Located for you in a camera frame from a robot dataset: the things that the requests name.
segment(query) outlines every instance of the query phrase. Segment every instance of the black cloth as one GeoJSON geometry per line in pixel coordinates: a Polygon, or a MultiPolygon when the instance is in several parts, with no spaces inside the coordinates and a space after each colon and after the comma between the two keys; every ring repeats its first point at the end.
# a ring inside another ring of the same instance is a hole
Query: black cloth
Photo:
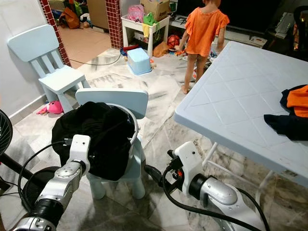
{"type": "MultiPolygon", "coordinates": [[[[125,172],[130,142],[134,134],[132,118],[117,107],[105,103],[87,102],[76,110],[65,113],[52,129],[52,142],[88,135],[90,173],[107,180],[118,180],[125,172]]],[[[70,146],[54,145],[61,166],[69,158],[70,146]]]]}
{"type": "Polygon", "coordinates": [[[270,125],[278,134],[286,135],[294,141],[308,141],[308,118],[295,115],[294,108],[288,108],[288,96],[290,91],[303,88],[306,85],[300,85],[282,92],[280,100],[281,106],[288,111],[289,115],[264,115],[265,122],[270,125]]]}

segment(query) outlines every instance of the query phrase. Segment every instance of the red ball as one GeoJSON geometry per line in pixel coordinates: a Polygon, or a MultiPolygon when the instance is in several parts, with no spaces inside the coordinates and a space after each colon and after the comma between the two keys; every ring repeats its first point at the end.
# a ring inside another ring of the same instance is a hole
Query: red ball
{"type": "Polygon", "coordinates": [[[168,37],[167,45],[170,49],[173,49],[175,46],[180,44],[180,38],[177,35],[170,35],[168,37]]]}

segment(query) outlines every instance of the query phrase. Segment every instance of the tile floor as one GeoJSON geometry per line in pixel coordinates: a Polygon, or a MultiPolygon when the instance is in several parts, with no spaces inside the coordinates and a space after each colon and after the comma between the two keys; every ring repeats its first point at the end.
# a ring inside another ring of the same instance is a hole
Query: tile floor
{"type": "MultiPolygon", "coordinates": [[[[91,63],[110,62],[118,58],[119,51],[109,49],[91,63]]],[[[146,117],[138,121],[146,164],[166,168],[169,157],[166,151],[175,149],[186,141],[193,141],[202,158],[211,147],[211,141],[202,135],[177,124],[172,116],[178,104],[185,97],[180,86],[184,79],[186,62],[177,57],[165,55],[154,58],[157,68],[152,72],[134,76],[127,69],[121,58],[111,66],[83,65],[79,68],[85,73],[92,87],[138,88],[149,93],[146,117]]],[[[46,146],[51,141],[51,129],[59,115],[36,115],[35,112],[17,123],[14,139],[8,153],[23,163],[33,152],[46,146]]],[[[218,146],[212,160],[255,184],[260,184],[269,172],[264,166],[248,158],[218,146]]],[[[30,167],[38,171],[47,166],[58,166],[59,157],[52,149],[46,150],[33,160],[30,167]]],[[[7,180],[16,181],[17,175],[10,173],[7,180]]],[[[256,189],[222,170],[207,165],[205,175],[214,175],[225,183],[240,187],[252,196],[256,189]]],[[[142,171],[142,181],[146,195],[141,200],[131,196],[128,183],[109,183],[106,196],[93,200],[88,180],[83,177],[79,189],[63,214],[58,225],[59,231],[219,231],[219,226],[212,218],[186,212],[175,207],[153,180],[142,171]]],[[[181,192],[174,191],[172,196],[178,201],[200,207],[194,198],[187,198],[181,192]]],[[[248,206],[252,203],[244,198],[248,206]]],[[[272,231],[308,231],[308,189],[290,182],[280,176],[273,177],[261,196],[261,206],[272,231]]],[[[9,229],[26,212],[21,207],[18,196],[0,199],[0,212],[4,226],[9,229]]]]}
{"type": "MultiPolygon", "coordinates": [[[[69,59],[86,63],[111,48],[108,33],[97,32],[91,28],[58,28],[69,59]]],[[[74,61],[71,61],[71,64],[73,68],[82,65],[74,61]]]]}

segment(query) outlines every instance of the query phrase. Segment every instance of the television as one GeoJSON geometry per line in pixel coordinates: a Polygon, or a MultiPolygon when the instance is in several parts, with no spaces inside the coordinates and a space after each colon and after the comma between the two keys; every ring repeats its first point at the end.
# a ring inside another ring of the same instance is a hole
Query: television
{"type": "MultiPolygon", "coordinates": [[[[265,33],[282,0],[221,0],[219,9],[230,19],[229,28],[265,33]]],[[[188,16],[195,8],[204,7],[202,0],[179,0],[177,14],[188,16]]]]}

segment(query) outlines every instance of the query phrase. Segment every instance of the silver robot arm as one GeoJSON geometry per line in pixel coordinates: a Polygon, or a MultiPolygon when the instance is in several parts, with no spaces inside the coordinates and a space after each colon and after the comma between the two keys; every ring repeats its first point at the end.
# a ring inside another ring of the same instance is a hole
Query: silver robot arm
{"type": "MultiPolygon", "coordinates": [[[[260,231],[266,230],[259,215],[244,203],[241,193],[234,186],[202,174],[202,159],[193,142],[186,142],[174,151],[169,150],[168,155],[173,158],[171,164],[176,166],[173,168],[173,178],[176,182],[167,182],[169,192],[180,189],[185,196],[193,196],[200,200],[201,205],[212,212],[235,218],[260,231]]],[[[152,166],[145,166],[145,171],[162,186],[160,171],[152,166]]],[[[218,218],[213,219],[222,231],[248,231],[240,225],[218,218]]]]}
{"type": "Polygon", "coordinates": [[[90,137],[75,135],[70,148],[70,157],[35,202],[29,217],[20,220],[13,231],[55,231],[74,191],[79,188],[81,177],[90,169],[88,151],[90,137]]]}

